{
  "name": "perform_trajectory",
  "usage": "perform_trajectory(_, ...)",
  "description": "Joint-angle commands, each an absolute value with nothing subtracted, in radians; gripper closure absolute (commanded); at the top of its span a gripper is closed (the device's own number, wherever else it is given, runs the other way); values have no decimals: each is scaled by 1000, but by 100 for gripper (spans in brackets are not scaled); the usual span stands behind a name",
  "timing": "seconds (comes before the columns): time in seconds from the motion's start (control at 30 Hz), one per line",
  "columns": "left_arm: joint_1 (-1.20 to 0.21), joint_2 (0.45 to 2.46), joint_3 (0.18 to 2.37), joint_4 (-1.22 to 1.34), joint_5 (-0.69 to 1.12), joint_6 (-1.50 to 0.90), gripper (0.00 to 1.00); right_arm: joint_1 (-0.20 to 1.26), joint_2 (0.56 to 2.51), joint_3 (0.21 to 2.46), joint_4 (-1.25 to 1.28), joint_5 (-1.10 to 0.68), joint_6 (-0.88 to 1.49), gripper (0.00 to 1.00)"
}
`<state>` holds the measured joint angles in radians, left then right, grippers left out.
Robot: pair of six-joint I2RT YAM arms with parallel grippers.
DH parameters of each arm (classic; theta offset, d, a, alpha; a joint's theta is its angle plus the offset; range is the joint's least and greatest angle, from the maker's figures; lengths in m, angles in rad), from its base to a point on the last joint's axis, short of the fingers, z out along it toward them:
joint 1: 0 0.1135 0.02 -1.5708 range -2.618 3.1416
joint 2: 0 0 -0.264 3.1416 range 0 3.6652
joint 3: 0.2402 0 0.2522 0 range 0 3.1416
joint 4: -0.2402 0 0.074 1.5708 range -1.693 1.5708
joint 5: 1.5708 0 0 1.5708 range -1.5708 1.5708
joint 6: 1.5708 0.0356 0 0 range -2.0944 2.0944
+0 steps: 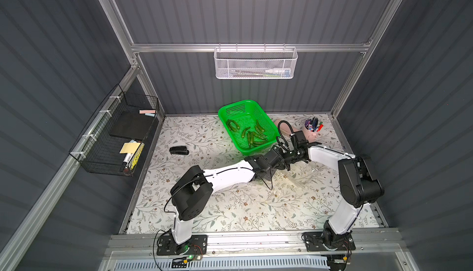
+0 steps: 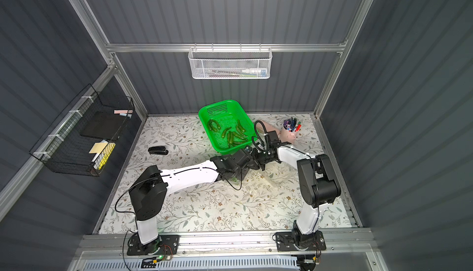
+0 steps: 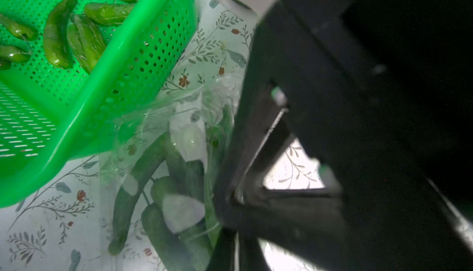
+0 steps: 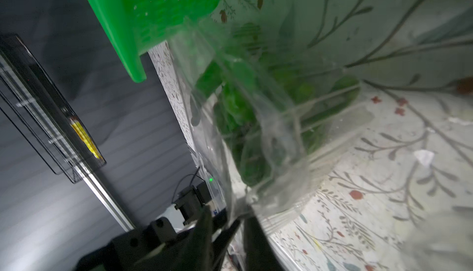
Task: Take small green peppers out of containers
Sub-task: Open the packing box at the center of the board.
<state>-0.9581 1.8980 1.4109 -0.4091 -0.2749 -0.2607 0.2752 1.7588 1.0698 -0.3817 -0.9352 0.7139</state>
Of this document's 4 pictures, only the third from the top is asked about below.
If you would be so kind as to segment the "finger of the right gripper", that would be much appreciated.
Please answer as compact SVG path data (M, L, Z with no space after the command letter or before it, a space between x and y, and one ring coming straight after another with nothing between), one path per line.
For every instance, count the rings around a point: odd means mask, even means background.
M282 90L269 82L245 85L215 188L215 207L224 226L270 241L343 239L342 187L327 164L319 167L321 188L264 185L295 138Z

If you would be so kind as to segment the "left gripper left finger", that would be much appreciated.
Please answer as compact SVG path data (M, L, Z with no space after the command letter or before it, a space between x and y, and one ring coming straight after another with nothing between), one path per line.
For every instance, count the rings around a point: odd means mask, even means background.
M220 231L216 247L206 271L233 271L235 269L235 236L230 229Z

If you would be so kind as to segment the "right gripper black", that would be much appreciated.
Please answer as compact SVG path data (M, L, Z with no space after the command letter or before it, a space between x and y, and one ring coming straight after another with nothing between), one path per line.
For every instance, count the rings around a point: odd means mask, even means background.
M296 135L271 189L342 187L341 240L271 241L330 271L470 271L446 198L473 204L473 0L276 0L254 83Z

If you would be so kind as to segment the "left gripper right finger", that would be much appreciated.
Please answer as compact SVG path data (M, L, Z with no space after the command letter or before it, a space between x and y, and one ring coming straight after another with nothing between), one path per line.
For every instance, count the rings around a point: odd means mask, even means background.
M271 271L257 237L238 234L240 271Z

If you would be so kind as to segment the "clear pepper container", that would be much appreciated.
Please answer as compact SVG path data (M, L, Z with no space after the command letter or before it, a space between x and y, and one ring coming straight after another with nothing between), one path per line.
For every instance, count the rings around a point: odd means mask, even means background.
M243 79L159 96L112 124L101 155L101 269L205 271L220 232L213 187Z

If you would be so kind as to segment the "green plastic basket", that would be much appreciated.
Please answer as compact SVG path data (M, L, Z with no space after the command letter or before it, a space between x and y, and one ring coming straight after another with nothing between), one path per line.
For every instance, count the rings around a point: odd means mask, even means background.
M112 121L155 99L196 27L195 0L140 0L122 25L102 28L107 48L90 74L51 65L42 37L1 30L1 44L32 52L1 72L1 206L25 200L68 160L105 151Z

